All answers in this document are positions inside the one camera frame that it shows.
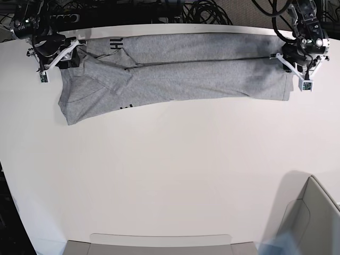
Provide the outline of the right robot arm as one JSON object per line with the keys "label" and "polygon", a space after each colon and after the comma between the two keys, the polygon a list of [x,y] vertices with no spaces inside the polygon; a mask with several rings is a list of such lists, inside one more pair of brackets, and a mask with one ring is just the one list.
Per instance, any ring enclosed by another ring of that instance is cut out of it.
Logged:
{"label": "right robot arm", "polygon": [[50,4],[51,1],[21,1],[12,18],[13,36],[31,45],[27,56],[37,60],[40,73],[55,66],[68,69],[80,65],[77,47],[81,43],[76,37],[66,37],[53,29]]}

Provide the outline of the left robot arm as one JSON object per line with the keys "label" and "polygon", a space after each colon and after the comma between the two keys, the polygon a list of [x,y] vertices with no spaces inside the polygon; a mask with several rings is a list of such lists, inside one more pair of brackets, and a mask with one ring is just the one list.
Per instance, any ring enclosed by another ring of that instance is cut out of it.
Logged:
{"label": "left robot arm", "polygon": [[[273,1],[271,22],[276,35],[285,42],[281,53],[272,54],[278,59],[287,72],[293,72],[299,78],[300,90],[312,90],[313,77],[327,56],[330,41],[317,19],[317,8],[314,1],[287,1],[282,10],[276,10],[277,2]],[[277,28],[276,17],[286,11],[291,17],[294,39],[284,37]]]}

